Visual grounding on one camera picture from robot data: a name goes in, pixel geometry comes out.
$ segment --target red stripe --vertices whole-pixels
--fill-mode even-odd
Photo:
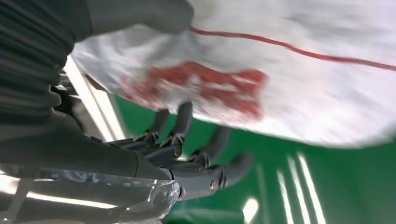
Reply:
[[[284,47],[284,48],[286,48],[288,50],[294,51],[294,52],[299,53],[301,55],[305,55],[305,56],[308,56],[308,57],[313,57],[313,58],[320,59],[320,60],[325,60],[325,61],[340,62],[340,63],[363,64],[363,65],[368,65],[368,66],[379,68],[379,69],[386,69],[386,70],[396,71],[396,66],[394,66],[394,65],[382,64],[382,63],[367,61],[367,60],[358,59],[358,58],[337,57],[337,56],[316,54],[316,53],[312,53],[312,52],[309,52],[309,51],[306,51],[306,50],[302,50],[302,49],[296,48],[296,47],[294,47],[294,46],[292,46],[292,45],[290,45],[288,43],[271,40],[269,38],[265,38],[265,37],[262,37],[262,36],[256,36],[256,35],[251,35],[251,34],[243,34],[243,33],[206,31],[206,30],[200,30],[200,29],[195,29],[195,28],[191,28],[191,31],[196,33],[196,34],[205,35],[205,36],[223,36],[223,37],[231,37],[231,38],[245,38],[245,39],[250,39],[250,40],[254,40],[254,41],[261,41],[261,42],[265,42],[265,43],[270,43],[270,44],[274,44],[274,45],[278,45],[278,46]]]

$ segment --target red print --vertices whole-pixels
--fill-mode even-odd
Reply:
[[[207,101],[219,100],[225,106],[259,119],[262,116],[258,93],[267,76],[258,70],[219,72],[196,62],[185,62],[168,68],[151,68],[143,82],[124,78],[120,95],[149,107],[162,106],[159,97],[164,81],[188,87],[191,78],[199,79],[198,94]],[[218,88],[232,86],[232,90]]]

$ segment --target transparent plastic cover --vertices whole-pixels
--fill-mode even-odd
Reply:
[[[60,219],[139,223],[164,218],[180,194],[175,181],[49,168],[34,173],[32,178],[29,168],[0,164],[0,219],[3,222]],[[28,183],[29,190],[21,206],[15,208],[15,199],[23,192],[22,187],[19,188],[22,181]]]

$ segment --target screw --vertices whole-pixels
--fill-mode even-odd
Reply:
[[[174,155],[175,157],[180,157],[182,155],[182,151],[180,149],[175,149]]]
[[[215,191],[215,190],[217,190],[218,187],[219,187],[219,185],[214,180],[212,180],[212,182],[210,183],[210,186],[209,186],[210,191]]]

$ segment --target green epoxy floor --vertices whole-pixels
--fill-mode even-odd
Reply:
[[[154,112],[121,98],[116,102],[132,135],[151,124]],[[167,131],[174,122],[172,116]],[[204,145],[215,127],[194,120],[184,154]],[[252,224],[396,223],[395,143],[340,150],[234,130],[226,151],[214,163],[227,162],[240,151],[255,155],[255,165],[243,181],[211,197],[179,202],[167,220],[243,223],[242,210],[252,198],[259,205]]]

